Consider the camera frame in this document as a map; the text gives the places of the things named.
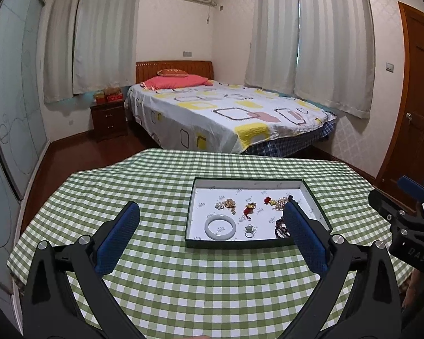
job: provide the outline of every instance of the door frame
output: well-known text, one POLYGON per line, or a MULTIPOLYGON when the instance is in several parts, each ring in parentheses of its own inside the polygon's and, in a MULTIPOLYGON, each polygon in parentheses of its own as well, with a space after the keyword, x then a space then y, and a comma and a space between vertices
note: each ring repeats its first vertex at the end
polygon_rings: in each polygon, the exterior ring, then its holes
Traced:
POLYGON ((385 159, 383 160, 382 166, 375 179, 375 186, 377 188, 380 188, 380 186, 382 185, 383 175, 385 174, 388 168, 389 161, 391 159, 392 153, 396 146, 396 142, 399 137, 399 133, 401 131, 401 125, 405 116, 405 108, 406 108, 407 96, 408 96, 408 85, 410 83, 410 40, 408 37, 407 11, 413 11, 417 14, 420 14, 424 18, 424 12, 422 12, 421 10, 415 9, 414 7, 404 4, 400 1, 398 1, 398 3, 399 3, 399 9, 401 12, 402 28, 404 33, 404 49, 405 49, 404 82, 403 82, 403 89, 402 89, 401 104, 399 106, 399 113, 397 114, 396 125, 394 127, 394 133, 392 134, 391 142, 386 152, 385 159))

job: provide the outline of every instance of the baseboard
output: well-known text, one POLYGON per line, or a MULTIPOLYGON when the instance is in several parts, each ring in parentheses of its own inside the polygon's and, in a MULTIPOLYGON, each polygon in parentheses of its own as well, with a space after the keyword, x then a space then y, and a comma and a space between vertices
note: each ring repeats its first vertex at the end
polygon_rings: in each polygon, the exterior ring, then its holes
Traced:
POLYGON ((16 243, 19 241, 22 222, 23 222, 23 216, 25 214, 25 208, 27 206, 28 197, 30 196, 30 191, 35 182, 36 175, 39 171, 39 168, 41 167, 41 163, 50 145, 51 145, 50 141, 47 141, 46 145, 42 149, 41 155, 36 163, 35 169, 33 170, 32 176, 30 177, 30 180, 28 181, 27 189, 25 190, 25 195, 23 196, 23 200, 20 203, 19 217, 17 219, 16 231, 14 232, 14 243, 12 244, 13 248, 16 245, 16 243))
POLYGON ((51 143, 51 145, 54 149, 55 148, 67 147, 67 146, 72 145, 74 143, 82 142, 85 139, 91 138, 93 136, 93 131, 94 130, 88 130, 88 131, 85 131, 85 132, 80 132, 79 134, 74 134, 74 135, 68 136, 68 137, 63 138, 63 139, 55 140, 51 143))
POLYGON ((22 306, 20 304, 19 288, 17 287, 14 279, 12 280, 12 310, 14 311, 14 318, 16 319, 17 326, 19 327, 20 333, 23 335, 23 316, 22 306))
MULTIPOLYGON (((47 141, 46 145, 42 149, 41 155, 36 163, 35 169, 33 170, 32 176, 30 177, 30 180, 28 181, 27 189, 25 190, 25 195, 23 196, 23 200, 20 203, 20 210, 19 210, 19 216, 16 224, 16 231, 14 232, 14 241, 12 244, 12 248, 16 246, 17 242, 19 241, 20 234, 21 234, 21 228, 22 228, 22 222, 23 222, 23 216, 25 214, 25 208, 27 206, 28 197, 30 196, 30 190, 32 189, 32 186, 35 182, 36 175, 39 171, 39 168, 41 167, 42 161, 44 160, 44 157, 47 153, 47 150, 50 147, 50 141, 47 141)), ((23 334, 23 326, 22 326, 22 309, 20 305, 20 298, 19 298, 19 288, 16 285, 16 282, 14 279, 12 280, 12 310, 14 311, 14 318, 16 319, 16 323, 18 325, 19 331, 21 334, 23 334)))
POLYGON ((349 164, 342 159, 339 159, 335 157, 334 155, 331 155, 327 153, 326 151, 316 148, 315 146, 310 146, 307 149, 301 151, 301 156, 305 156, 306 158, 310 159, 320 159, 320 160, 329 160, 333 162, 342 162, 348 165, 350 168, 352 168, 356 173, 358 173, 361 177, 363 177, 366 181, 368 181, 371 185, 375 185, 375 177, 371 176, 369 173, 364 172, 363 170, 359 169, 358 167, 355 167, 352 164, 349 164))

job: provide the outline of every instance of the wooden headboard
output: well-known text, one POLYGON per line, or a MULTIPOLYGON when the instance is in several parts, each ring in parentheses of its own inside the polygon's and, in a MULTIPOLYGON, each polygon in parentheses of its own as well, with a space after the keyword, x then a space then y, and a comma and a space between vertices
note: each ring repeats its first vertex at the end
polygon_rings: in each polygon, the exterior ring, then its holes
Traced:
POLYGON ((200 75, 213 80, 213 66, 211 61, 143 61, 137 62, 137 83, 157 76, 162 69, 179 69, 189 74, 200 75))

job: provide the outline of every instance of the red cushion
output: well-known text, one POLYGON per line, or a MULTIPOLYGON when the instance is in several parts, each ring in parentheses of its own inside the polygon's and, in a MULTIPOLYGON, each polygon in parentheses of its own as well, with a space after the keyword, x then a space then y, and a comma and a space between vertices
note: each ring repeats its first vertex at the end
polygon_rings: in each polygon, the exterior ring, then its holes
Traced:
POLYGON ((146 89, 177 89, 197 87, 199 85, 213 86, 208 78, 203 78, 199 75, 189 75, 185 78, 164 78, 162 76, 154 76, 149 80, 141 83, 141 86, 146 89))

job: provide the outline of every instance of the blue plaid bed skirt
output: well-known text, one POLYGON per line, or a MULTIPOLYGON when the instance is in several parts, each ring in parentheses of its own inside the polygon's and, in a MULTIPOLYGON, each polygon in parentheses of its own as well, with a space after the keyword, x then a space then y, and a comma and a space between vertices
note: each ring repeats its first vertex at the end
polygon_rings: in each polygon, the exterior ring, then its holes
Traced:
POLYGON ((305 149, 316 141, 326 138, 335 129, 335 122, 329 121, 314 131, 306 132, 290 138, 281 138, 265 141, 250 146, 242 154, 246 155, 264 155, 266 157, 285 158, 302 149, 305 149))

